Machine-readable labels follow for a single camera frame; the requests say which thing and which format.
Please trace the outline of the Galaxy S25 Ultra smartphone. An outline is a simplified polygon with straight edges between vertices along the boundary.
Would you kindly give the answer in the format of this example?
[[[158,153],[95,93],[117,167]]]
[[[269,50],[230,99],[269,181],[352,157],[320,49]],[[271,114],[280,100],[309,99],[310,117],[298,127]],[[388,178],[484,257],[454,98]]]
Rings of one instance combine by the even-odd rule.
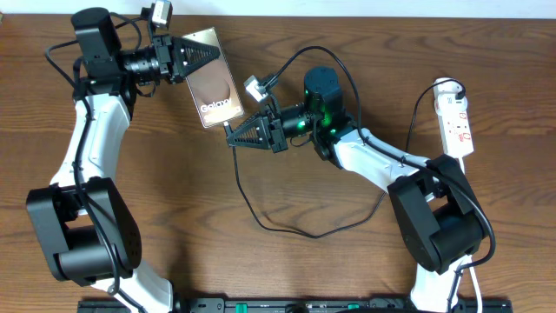
[[[242,102],[216,29],[197,31],[183,38],[215,46],[220,52],[216,60],[210,61],[187,77],[202,126],[210,128],[242,117],[244,115]]]

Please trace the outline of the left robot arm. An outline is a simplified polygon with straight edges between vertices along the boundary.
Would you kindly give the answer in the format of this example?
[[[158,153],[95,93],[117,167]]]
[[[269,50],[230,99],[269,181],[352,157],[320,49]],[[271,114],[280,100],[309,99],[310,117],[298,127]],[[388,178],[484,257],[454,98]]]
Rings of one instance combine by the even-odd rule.
[[[26,206],[51,275],[102,290],[130,312],[187,312],[173,284],[142,258],[138,225],[116,184],[122,139],[142,86],[182,83],[221,54],[218,47],[168,33],[169,1],[142,9],[149,44],[125,50],[117,34],[130,19],[102,7],[73,15],[81,54],[65,75],[76,123],[65,158]]]

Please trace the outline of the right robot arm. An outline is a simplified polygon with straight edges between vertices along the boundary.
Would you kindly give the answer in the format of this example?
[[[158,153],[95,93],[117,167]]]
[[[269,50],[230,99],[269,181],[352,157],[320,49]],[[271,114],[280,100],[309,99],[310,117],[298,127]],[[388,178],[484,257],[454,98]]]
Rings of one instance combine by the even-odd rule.
[[[422,311],[453,311],[463,272],[489,261],[496,248],[493,226],[459,161],[447,154],[411,155],[361,127],[347,112],[330,67],[309,70],[303,102],[287,108],[275,99],[276,83],[275,75],[246,81],[248,93],[265,105],[236,129],[224,126],[228,146],[277,153],[291,139],[309,134],[322,160],[366,178],[389,197],[402,240],[418,265],[411,304]]]

